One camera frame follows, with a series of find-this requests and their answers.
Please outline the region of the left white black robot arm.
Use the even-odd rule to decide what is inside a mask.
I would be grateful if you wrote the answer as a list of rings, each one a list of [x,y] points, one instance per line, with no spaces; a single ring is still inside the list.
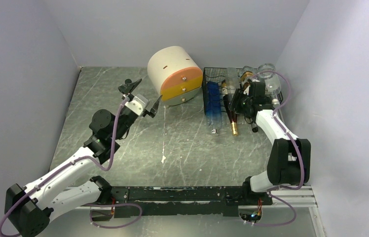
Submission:
[[[137,118],[156,115],[159,100],[149,108],[147,98],[133,94],[140,83],[127,79],[119,86],[122,102],[117,112],[98,110],[89,124],[90,138],[66,161],[33,182],[24,186],[14,184],[7,189],[0,236],[4,236],[5,221],[12,223],[18,236],[34,237],[57,217],[79,206],[115,210],[128,205],[114,196],[111,185],[101,176],[92,177],[73,189],[68,186],[94,167],[109,171],[119,149],[118,140],[128,136]]]

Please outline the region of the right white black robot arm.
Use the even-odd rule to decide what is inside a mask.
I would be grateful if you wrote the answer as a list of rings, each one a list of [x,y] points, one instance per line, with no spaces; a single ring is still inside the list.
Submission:
[[[310,178],[310,141],[292,133],[275,109],[265,94],[265,83],[259,81],[236,89],[230,102],[230,110],[251,119],[272,144],[266,170],[250,177],[250,186],[241,192],[246,204],[254,204],[261,192],[276,187],[296,190]]]

